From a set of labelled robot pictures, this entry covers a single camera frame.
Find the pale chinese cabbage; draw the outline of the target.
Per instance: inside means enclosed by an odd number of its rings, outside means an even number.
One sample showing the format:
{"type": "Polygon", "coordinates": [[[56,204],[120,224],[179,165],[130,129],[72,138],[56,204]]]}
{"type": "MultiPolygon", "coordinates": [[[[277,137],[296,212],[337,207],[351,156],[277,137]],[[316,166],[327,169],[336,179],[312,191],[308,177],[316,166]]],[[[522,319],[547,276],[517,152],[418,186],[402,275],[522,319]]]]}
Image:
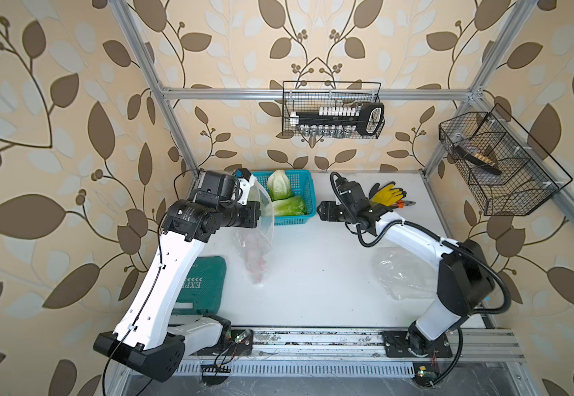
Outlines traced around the pale chinese cabbage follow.
{"type": "Polygon", "coordinates": [[[269,176],[267,190],[272,201],[285,200],[293,196],[290,180],[284,170],[274,171],[269,176]]]}

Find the clear pink-dotted zipper bag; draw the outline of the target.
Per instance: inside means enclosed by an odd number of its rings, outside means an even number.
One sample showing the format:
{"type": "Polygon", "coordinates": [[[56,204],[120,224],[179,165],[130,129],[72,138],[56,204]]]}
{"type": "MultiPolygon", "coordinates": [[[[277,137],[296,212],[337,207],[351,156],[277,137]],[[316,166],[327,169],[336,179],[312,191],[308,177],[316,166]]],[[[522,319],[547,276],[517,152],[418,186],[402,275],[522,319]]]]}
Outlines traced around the clear pink-dotted zipper bag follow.
{"type": "Polygon", "coordinates": [[[260,204],[260,218],[255,229],[237,229],[237,253],[253,285],[260,285],[269,268],[268,255],[273,247],[275,229],[275,211],[270,194],[261,185],[251,187],[247,196],[248,203],[260,204]]]}

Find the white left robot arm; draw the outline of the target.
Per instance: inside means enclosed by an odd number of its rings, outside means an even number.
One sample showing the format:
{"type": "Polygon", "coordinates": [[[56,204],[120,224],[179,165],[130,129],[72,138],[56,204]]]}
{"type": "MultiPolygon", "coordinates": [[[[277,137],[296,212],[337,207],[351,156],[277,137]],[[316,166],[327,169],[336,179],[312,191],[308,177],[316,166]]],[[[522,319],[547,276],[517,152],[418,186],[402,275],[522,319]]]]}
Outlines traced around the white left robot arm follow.
{"type": "Polygon", "coordinates": [[[222,228],[255,229],[260,202],[249,198],[255,177],[202,171],[189,196],[172,204],[159,222],[158,246],[133,303],[115,329],[101,333],[94,350],[152,380],[171,378],[182,359],[223,347],[231,323],[217,315],[177,327],[169,321],[189,271],[212,235],[222,228]]]}

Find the leafy green chinese cabbage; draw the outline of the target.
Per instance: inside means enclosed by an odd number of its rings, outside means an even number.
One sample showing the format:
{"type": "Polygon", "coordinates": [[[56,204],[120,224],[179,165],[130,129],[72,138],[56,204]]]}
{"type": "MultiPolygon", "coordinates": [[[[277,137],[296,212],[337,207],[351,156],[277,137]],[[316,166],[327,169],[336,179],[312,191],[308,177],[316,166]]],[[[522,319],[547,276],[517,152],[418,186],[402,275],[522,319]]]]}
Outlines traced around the leafy green chinese cabbage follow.
{"type": "Polygon", "coordinates": [[[291,196],[272,202],[276,217],[302,216],[308,214],[304,199],[301,196],[291,196]]]}

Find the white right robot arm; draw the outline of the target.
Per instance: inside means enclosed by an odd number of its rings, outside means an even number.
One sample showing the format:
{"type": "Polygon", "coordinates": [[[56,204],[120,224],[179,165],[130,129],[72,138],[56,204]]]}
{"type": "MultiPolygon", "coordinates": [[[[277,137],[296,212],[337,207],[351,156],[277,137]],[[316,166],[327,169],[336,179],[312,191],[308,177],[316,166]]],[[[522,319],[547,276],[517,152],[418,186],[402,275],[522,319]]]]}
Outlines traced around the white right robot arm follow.
{"type": "Polygon", "coordinates": [[[354,224],[365,248],[387,239],[436,270],[435,300],[407,330],[407,349],[415,356],[426,356],[447,331],[459,329],[475,314],[485,314],[482,300],[501,285],[472,240],[443,239],[381,205],[355,211],[353,206],[323,201],[318,214],[323,221],[354,224]]]}

